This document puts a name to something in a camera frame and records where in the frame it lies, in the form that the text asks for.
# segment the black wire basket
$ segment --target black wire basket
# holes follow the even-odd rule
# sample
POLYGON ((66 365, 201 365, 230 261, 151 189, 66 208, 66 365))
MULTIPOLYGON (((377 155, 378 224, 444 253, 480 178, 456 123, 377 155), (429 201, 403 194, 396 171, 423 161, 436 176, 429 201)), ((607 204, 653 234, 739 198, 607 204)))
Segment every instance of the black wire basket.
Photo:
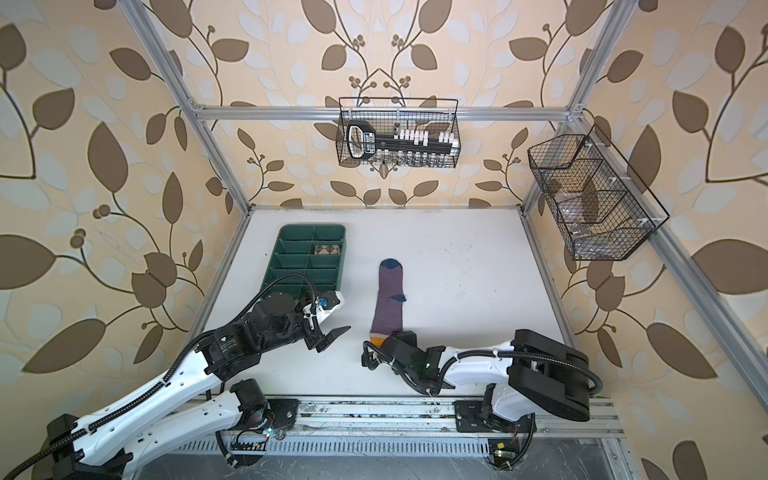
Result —
POLYGON ((462 144, 458 100, 342 97, 336 153, 343 167, 455 168, 462 144))
POLYGON ((528 149, 534 179, 574 260, 626 260, 669 219, 629 162, 626 173, 617 173, 606 161, 600 146, 610 145, 604 138, 593 127, 586 135, 559 135, 528 149), (664 213, 645 208, 629 182, 664 213))

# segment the purple sock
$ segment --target purple sock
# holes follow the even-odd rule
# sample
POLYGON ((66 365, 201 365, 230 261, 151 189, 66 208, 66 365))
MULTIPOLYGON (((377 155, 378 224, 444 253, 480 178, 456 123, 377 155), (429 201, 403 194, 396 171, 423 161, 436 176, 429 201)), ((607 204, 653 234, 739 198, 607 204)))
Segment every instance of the purple sock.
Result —
POLYGON ((376 299, 376 313, 371 325, 371 342, 381 346, 384 339, 393 333, 402 332, 402 265, 388 258, 379 265, 379 297, 376 299))

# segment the metal mesh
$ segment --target metal mesh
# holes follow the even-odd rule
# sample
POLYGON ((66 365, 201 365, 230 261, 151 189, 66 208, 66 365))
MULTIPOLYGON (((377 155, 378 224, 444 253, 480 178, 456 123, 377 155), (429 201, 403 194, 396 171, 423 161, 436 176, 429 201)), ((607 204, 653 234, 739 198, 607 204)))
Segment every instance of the metal mesh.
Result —
POLYGON ((660 226, 589 135, 560 135, 528 159, 574 260, 625 260, 660 226))
POLYGON ((368 98, 362 106, 356 101, 354 106, 345 107, 345 100, 357 99, 339 99, 336 153, 343 167, 456 166, 461 152, 456 120, 458 101, 409 98, 399 99, 402 103, 396 106, 381 106, 382 100, 392 99, 368 98), (451 107, 443 108, 441 103, 450 103, 451 107), (366 137, 365 132, 373 135, 366 137))

